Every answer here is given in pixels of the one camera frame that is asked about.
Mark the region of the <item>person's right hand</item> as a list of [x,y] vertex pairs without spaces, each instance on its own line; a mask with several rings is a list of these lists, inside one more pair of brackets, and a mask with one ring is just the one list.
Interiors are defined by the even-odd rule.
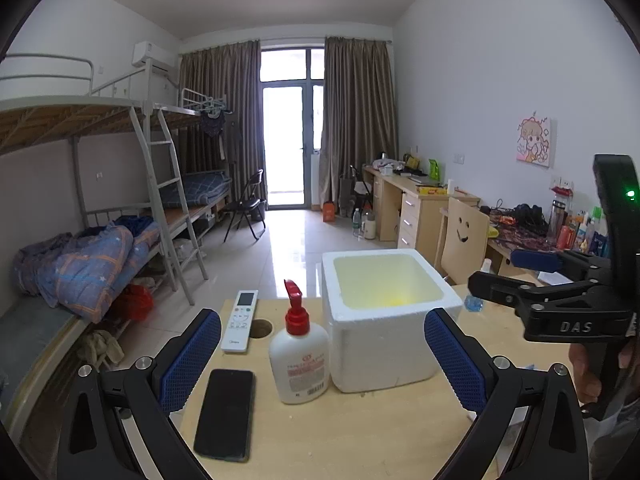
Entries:
[[[597,376],[591,373],[586,348],[582,344],[571,344],[570,350],[568,350],[568,358],[573,367],[573,379],[578,400],[582,404],[597,402],[602,385]],[[632,368],[632,373],[630,374],[632,386],[625,403],[634,403],[639,399],[639,357],[634,356],[634,345],[631,342],[620,352],[618,367],[621,370],[626,370],[628,367]]]

